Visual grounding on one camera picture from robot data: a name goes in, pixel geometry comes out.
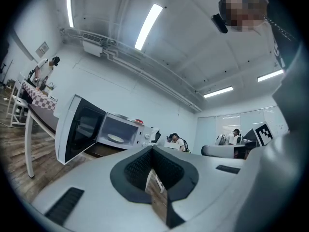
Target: microwave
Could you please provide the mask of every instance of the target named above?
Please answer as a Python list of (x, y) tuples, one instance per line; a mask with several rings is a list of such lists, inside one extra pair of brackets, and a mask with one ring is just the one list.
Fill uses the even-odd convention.
[[(55, 148), (57, 160), (67, 164), (96, 143), (130, 150), (145, 147), (152, 128), (137, 121), (108, 113), (74, 95), (64, 107), (57, 124)], [(122, 139), (111, 141), (110, 136)]]

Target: white shirt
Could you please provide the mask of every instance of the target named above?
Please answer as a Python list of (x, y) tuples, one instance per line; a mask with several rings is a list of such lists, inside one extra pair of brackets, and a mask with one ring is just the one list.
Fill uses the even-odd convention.
[(178, 144), (179, 145), (179, 150), (181, 146), (184, 146), (184, 142), (181, 138), (178, 138), (178, 140), (176, 142), (174, 142), (173, 140), (171, 141), (171, 143), (173, 144)]
[(225, 137), (224, 145), (233, 144), (234, 134), (230, 133)]
[(43, 58), (37, 66), (40, 68), (39, 69), (39, 86), (41, 86), (42, 81), (45, 79), (46, 76), (50, 76), (51, 72), (53, 71), (53, 67), (49, 66), (49, 61), (46, 58)]

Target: black slot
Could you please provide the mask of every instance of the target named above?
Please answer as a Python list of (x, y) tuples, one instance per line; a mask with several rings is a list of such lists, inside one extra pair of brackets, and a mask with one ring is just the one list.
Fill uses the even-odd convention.
[(63, 225), (74, 207), (80, 200), (83, 190), (70, 188), (45, 214), (53, 222)]
[(216, 167), (216, 169), (224, 171), (224, 172), (232, 173), (232, 174), (238, 174), (238, 172), (240, 171), (240, 168), (233, 168), (233, 167), (228, 167), (228, 166), (223, 166), (223, 165), (219, 165), (218, 167)]

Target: pipe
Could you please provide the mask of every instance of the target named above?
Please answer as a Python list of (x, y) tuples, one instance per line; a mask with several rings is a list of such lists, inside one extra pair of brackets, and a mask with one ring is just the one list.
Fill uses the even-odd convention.
[(161, 82), (160, 80), (156, 79), (155, 77), (153, 77), (152, 75), (148, 74), (147, 72), (141, 70), (140, 68), (136, 67), (135, 65), (128, 63), (124, 60), (122, 60), (121, 58), (118, 58), (115, 56), (114, 53), (109, 52), (107, 50), (103, 50), (104, 53), (106, 54), (111, 54), (113, 56), (113, 60), (119, 64), (122, 63), (123, 65), (127, 65), (129, 68), (129, 70), (132, 71), (132, 69), (134, 69), (135, 73), (136, 72), (140, 72), (141, 76), (148, 80), (149, 82), (153, 83), (154, 85), (156, 85), (157, 87), (159, 87), (160, 89), (164, 90), (165, 92), (167, 92), (168, 94), (172, 95), (173, 97), (177, 98), (178, 100), (180, 100), (181, 102), (185, 103), (186, 105), (193, 107), (194, 110), (201, 112), (202, 110), (196, 106), (195, 104), (193, 104), (191, 101), (189, 101), (186, 97), (184, 97), (183, 95), (181, 95), (180, 93), (176, 92), (175, 90), (173, 90), (172, 88), (170, 88), (168, 85), (166, 85), (165, 83)]
[[(72, 36), (69, 35), (70, 37), (73, 38), (77, 38), (80, 39), (78, 36)], [(146, 79), (147, 81), (151, 82), (152, 84), (154, 84), (155, 86), (157, 86), (158, 88), (162, 89), (163, 91), (165, 91), (166, 93), (168, 93), (169, 95), (173, 96), (174, 98), (180, 100), (181, 102), (185, 103), (186, 105), (188, 105), (189, 107), (192, 107), (194, 110), (201, 112), (202, 110), (196, 106), (194, 103), (192, 103), (191, 101), (189, 101), (186, 97), (184, 97), (183, 95), (181, 95), (180, 93), (176, 92), (175, 90), (173, 90), (172, 88), (170, 88), (169, 86), (167, 86), (165, 83), (159, 81), (158, 79), (156, 79), (155, 77), (153, 77), (152, 75), (148, 74), (147, 72), (145, 72), (144, 70), (136, 67), (135, 65), (128, 63), (124, 60), (122, 60), (121, 58), (117, 57), (116, 55), (118, 55), (118, 51), (115, 50), (116, 53), (114, 52), (110, 52), (109, 50), (104, 50), (102, 48), (102, 52), (105, 53), (107, 55), (107, 59), (113, 62), (116, 62), (117, 64), (127, 68), (128, 70), (134, 72), (137, 75), (142, 76), (144, 79)]]
[[(104, 35), (101, 35), (101, 34), (98, 34), (98, 33), (89, 32), (89, 31), (86, 31), (86, 30), (80, 30), (80, 29), (76, 29), (76, 28), (65, 28), (65, 29), (80, 31), (80, 32), (89, 33), (89, 34), (94, 34), (94, 35), (97, 35), (97, 36), (102, 37), (102, 38), (105, 38), (105, 39), (109, 39), (109, 40), (116, 41), (116, 42), (118, 42), (119, 44), (121, 44), (121, 45), (123, 45), (123, 46), (125, 46), (125, 47), (127, 47), (127, 48), (129, 48), (129, 49), (132, 49), (132, 50), (134, 50), (134, 51), (137, 51), (135, 48), (133, 48), (133, 47), (127, 45), (127, 44), (124, 44), (124, 43), (122, 43), (122, 42), (120, 42), (120, 41), (117, 41), (116, 39), (113, 39), (113, 38), (108, 37), (108, 36), (104, 36)], [(189, 84), (185, 79), (181, 78), (178, 74), (176, 74), (176, 73), (175, 73), (174, 71), (172, 71), (170, 68), (166, 67), (166, 66), (163, 65), (162, 63), (158, 62), (157, 60), (153, 59), (152, 57), (150, 57), (149, 55), (147, 55), (147, 54), (145, 54), (145, 53), (143, 53), (143, 52), (140, 52), (140, 51), (139, 51), (139, 53), (141, 53), (142, 55), (144, 55), (144, 56), (147, 57), (148, 59), (151, 59), (152, 61), (154, 61), (155, 63), (159, 64), (161, 67), (163, 67), (164, 69), (168, 70), (168, 71), (171, 72), (173, 75), (175, 75), (176, 77), (178, 77), (179, 79), (181, 79), (182, 81), (184, 81), (189, 87), (191, 87), (191, 88), (194, 90), (194, 91), (193, 91), (193, 94), (198, 94), (198, 95), (200, 95), (200, 96), (203, 97), (203, 95), (202, 95), (201, 93), (199, 93), (199, 92), (195, 93), (196, 88), (193, 87), (191, 84)]]

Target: vent grille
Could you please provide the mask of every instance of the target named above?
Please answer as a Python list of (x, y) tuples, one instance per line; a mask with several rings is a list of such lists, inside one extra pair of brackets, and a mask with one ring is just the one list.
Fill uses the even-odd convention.
[(70, 188), (45, 214), (53, 222), (63, 225), (84, 193), (83, 190)]
[(86, 33), (83, 34), (83, 38), (91, 40), (91, 41), (95, 41), (97, 43), (101, 43), (101, 40), (102, 40), (101, 38), (98, 38), (96, 36), (92, 36), (92, 35), (86, 34)]

